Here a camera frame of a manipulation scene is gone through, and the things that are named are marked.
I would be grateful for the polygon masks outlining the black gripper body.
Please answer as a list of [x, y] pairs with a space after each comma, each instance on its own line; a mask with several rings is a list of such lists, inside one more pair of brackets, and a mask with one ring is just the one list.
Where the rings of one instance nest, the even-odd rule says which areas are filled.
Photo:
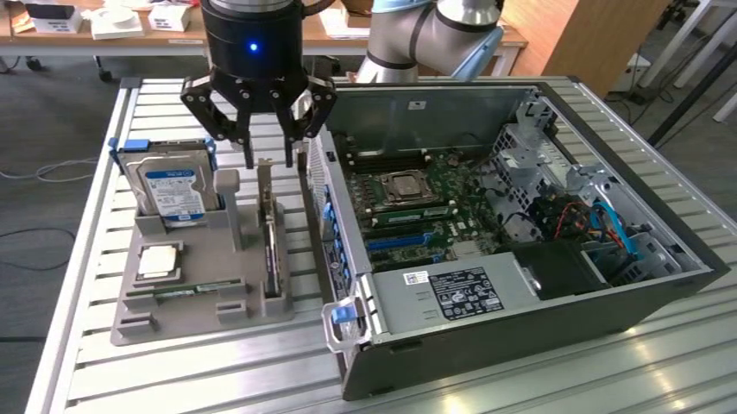
[[290, 110], [307, 88], [303, 6], [244, 11], [202, 8], [212, 69], [210, 84], [238, 109]]

